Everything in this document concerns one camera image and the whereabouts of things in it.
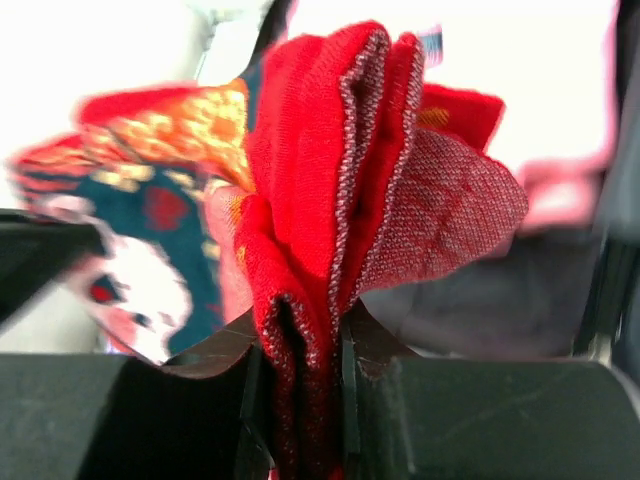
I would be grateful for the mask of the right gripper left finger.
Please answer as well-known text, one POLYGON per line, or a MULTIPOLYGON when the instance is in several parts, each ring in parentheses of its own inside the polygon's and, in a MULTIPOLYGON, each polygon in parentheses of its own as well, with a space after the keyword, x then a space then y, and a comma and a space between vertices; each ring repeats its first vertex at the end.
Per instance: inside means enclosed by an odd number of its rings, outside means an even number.
POLYGON ((155 367, 123 355, 5 354, 5 479, 264 479, 243 401, 259 362, 243 315, 155 367))

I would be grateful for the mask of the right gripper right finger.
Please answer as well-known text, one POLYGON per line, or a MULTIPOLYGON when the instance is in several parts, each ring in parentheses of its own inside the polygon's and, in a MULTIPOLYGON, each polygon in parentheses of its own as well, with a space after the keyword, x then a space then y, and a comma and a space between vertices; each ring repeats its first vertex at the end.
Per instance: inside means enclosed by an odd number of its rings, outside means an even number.
POLYGON ((639 392, 616 370, 426 358, 360 304, 341 335, 349 479, 639 475, 639 392))

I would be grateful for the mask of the red cartoon print garment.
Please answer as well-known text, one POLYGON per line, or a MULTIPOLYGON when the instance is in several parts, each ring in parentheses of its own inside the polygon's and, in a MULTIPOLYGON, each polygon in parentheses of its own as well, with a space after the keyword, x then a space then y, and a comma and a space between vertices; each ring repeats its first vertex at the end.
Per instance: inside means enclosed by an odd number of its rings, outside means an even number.
POLYGON ((427 84, 424 65, 414 34, 375 21, 303 35, 223 86, 91 98, 72 134, 13 159, 31 213, 100 232, 73 280, 117 346, 162 363, 252 313, 281 479, 344 475, 357 299, 491 253, 527 213, 485 153, 500 99, 427 84))

